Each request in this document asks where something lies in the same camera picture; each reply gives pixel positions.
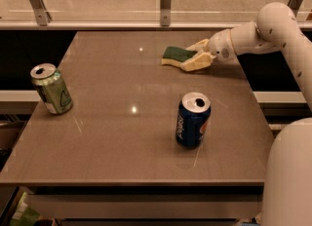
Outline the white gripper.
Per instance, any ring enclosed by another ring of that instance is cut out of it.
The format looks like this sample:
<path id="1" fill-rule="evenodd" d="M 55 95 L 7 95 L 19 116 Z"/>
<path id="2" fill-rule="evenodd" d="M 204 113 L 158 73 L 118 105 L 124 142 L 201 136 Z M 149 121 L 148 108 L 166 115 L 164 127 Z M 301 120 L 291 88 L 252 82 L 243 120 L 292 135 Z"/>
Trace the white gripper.
<path id="1" fill-rule="evenodd" d="M 180 65 L 180 68 L 185 72 L 209 67 L 214 60 L 226 62 L 236 57 L 230 29 L 219 31 L 210 38 L 210 41 L 203 39 L 187 47 L 186 50 L 199 53 Z"/>

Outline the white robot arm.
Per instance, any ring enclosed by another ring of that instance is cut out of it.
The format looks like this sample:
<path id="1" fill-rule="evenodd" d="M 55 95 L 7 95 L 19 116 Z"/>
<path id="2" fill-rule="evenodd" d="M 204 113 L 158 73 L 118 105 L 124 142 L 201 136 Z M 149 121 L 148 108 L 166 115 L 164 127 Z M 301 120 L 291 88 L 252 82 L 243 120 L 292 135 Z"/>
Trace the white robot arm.
<path id="1" fill-rule="evenodd" d="M 279 51 L 312 109 L 312 42 L 301 32 L 292 9 L 270 3 L 256 20 L 215 34 L 191 46 L 199 54 L 181 65 L 193 71 L 213 61 L 243 54 Z M 267 162 L 260 226 L 309 226 L 312 218 L 312 119 L 285 126 Z"/>

